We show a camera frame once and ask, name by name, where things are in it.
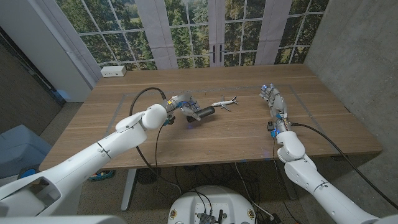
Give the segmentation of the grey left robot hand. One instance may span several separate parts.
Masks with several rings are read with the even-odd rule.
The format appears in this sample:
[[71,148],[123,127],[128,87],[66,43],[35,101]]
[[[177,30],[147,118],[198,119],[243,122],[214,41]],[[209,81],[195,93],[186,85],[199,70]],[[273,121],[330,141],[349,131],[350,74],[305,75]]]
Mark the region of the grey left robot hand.
[[185,116],[190,116],[197,121],[201,120],[199,115],[196,114],[200,110],[200,106],[197,100],[189,93],[172,96],[167,101],[166,112],[171,113],[176,109],[179,109]]

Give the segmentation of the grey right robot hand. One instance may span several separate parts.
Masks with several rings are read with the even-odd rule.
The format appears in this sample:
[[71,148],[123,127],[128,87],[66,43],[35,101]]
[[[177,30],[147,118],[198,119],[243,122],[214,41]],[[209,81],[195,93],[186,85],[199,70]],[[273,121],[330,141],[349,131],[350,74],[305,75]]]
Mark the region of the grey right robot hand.
[[286,129],[290,128],[288,120],[288,107],[280,91],[271,83],[261,87],[260,97],[270,108],[270,115],[276,123],[282,123]]

